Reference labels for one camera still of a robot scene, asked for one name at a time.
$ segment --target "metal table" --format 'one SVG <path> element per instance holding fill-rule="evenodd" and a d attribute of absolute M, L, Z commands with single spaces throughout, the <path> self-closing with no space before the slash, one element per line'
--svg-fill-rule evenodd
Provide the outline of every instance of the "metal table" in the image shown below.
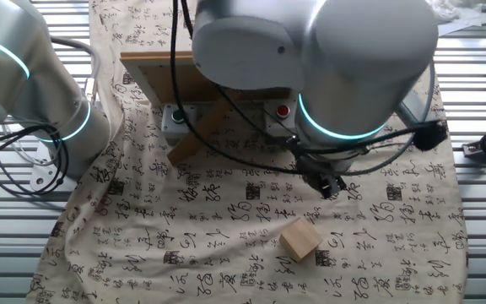
<path fill-rule="evenodd" d="M 31 2 L 44 15 L 52 35 L 89 44 L 87 0 Z M 68 71 L 83 86 L 91 71 L 89 55 L 65 46 L 54 47 Z M 483 304 L 486 303 L 486 165 L 465 159 L 461 144 L 486 134 L 486 25 L 440 38 L 435 63 L 469 235 L 470 266 L 464 302 Z M 26 137 L 22 144 L 34 154 L 39 142 Z M 11 149 L 5 149 L 1 156 L 14 178 L 28 184 L 31 165 Z M 69 195 L 16 198 L 0 189 L 0 304 L 24 303 L 39 256 Z"/>

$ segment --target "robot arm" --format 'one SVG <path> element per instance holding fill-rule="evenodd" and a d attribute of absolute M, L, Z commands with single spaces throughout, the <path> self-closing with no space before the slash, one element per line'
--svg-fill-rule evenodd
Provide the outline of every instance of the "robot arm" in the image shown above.
<path fill-rule="evenodd" d="M 192 52 L 215 83 L 299 91 L 298 133 L 319 148 L 377 133 L 437 40 L 424 0 L 203 0 Z"/>
<path fill-rule="evenodd" d="M 57 127 L 71 155 L 67 174 L 74 179 L 109 141 L 106 117 L 59 61 L 46 21 L 28 0 L 0 0 L 0 123 L 7 115 L 24 127 L 34 125 L 31 121 Z M 34 135 L 55 154 L 50 137 Z"/>

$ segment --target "tablecloth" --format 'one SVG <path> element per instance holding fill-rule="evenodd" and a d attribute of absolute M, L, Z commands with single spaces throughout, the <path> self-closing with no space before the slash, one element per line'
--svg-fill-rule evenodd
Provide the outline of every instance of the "tablecloth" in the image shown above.
<path fill-rule="evenodd" d="M 169 50 L 170 5 L 90 1 L 111 141 L 54 226 L 28 303 L 461 302 L 467 233 L 448 140 L 346 177 L 348 189 L 328 200 L 299 176 L 239 166 L 208 149 L 170 165 L 162 111 L 119 62 L 120 52 Z M 181 18 L 178 50 L 190 49 L 185 30 Z M 428 77 L 414 87 L 423 99 Z M 436 84 L 432 112 L 443 117 Z M 401 128 L 392 117 L 382 132 Z M 211 142 L 238 157 L 294 167 L 289 153 L 265 144 L 234 112 Z M 354 169 L 397 149 L 373 149 Z M 278 237 L 300 217 L 324 242 L 295 263 Z"/>

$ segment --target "small wooden cube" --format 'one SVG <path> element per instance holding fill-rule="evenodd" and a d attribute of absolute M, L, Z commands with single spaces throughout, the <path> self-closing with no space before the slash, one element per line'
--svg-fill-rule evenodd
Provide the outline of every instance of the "small wooden cube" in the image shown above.
<path fill-rule="evenodd" d="M 299 263 L 323 241 L 306 218 L 299 218 L 286 228 L 279 239 L 289 256 Z"/>

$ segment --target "wooden frame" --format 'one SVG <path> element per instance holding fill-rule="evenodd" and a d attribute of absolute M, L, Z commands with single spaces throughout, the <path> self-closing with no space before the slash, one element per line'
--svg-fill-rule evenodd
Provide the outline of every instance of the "wooden frame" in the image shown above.
<path fill-rule="evenodd" d="M 122 52 L 121 62 L 134 78 L 142 92 L 152 103 L 159 105 L 175 103 L 170 73 L 169 52 Z M 177 84 L 181 102 L 215 102 L 221 94 L 196 68 L 191 52 L 177 52 L 175 55 Z M 289 89 L 250 90 L 246 95 L 253 100 L 285 99 Z M 235 101 L 245 100 L 236 95 Z"/>

